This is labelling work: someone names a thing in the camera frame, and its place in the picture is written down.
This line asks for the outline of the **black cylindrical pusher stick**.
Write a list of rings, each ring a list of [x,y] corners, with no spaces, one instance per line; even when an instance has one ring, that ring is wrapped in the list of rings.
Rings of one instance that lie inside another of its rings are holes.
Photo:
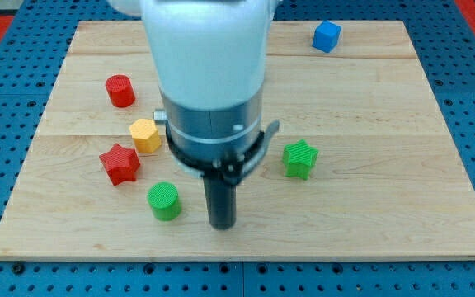
[[[213,172],[203,177],[203,183],[210,225],[218,230],[232,228],[237,220],[236,187]]]

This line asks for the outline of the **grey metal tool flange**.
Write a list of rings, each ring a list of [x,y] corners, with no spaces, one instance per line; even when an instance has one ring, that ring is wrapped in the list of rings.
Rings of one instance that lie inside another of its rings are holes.
[[[243,103],[207,109],[187,106],[161,94],[168,148],[181,168],[197,178],[236,186],[265,157],[280,122],[261,129],[262,91]]]

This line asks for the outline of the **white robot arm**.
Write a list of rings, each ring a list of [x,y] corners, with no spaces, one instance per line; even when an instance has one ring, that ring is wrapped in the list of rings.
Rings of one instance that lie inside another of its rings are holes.
[[[279,130],[263,126],[266,49],[277,2],[109,0],[139,17],[158,75],[168,148],[204,183],[209,223],[237,219],[237,186],[259,165]]]

